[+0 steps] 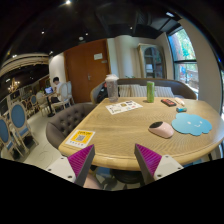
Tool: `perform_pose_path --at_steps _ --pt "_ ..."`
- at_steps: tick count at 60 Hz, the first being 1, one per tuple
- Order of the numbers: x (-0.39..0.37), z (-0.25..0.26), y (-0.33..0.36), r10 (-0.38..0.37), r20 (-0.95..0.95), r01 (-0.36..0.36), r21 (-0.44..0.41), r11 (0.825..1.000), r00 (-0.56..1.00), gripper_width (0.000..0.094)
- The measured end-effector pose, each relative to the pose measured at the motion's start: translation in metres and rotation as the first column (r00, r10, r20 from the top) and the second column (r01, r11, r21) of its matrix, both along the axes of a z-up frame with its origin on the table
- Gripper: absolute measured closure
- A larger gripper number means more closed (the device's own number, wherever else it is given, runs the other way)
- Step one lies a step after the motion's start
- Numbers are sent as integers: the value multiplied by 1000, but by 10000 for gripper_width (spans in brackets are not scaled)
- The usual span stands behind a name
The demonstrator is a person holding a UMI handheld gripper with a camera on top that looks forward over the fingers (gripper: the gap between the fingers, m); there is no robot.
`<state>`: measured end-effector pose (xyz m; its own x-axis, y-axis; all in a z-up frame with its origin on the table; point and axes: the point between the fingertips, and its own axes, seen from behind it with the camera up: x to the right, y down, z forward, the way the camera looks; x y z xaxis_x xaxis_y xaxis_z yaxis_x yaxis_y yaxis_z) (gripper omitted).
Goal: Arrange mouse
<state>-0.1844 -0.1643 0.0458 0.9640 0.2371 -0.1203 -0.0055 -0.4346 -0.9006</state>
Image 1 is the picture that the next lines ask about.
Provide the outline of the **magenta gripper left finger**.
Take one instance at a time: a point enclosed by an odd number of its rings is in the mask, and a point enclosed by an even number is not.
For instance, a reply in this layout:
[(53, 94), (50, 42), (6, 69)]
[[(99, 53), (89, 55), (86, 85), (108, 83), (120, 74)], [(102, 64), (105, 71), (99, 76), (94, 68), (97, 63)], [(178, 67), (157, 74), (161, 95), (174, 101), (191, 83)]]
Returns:
[(83, 186), (95, 156), (95, 147), (87, 146), (68, 157), (69, 164), (75, 173), (75, 183)]

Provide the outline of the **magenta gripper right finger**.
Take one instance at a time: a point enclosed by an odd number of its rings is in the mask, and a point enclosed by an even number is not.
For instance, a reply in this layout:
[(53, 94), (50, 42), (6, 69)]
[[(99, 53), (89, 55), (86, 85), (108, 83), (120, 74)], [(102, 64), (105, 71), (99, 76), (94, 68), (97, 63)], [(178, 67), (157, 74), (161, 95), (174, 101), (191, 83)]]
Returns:
[(154, 174), (162, 156), (140, 144), (135, 144), (134, 154), (141, 169), (144, 183), (154, 182)]

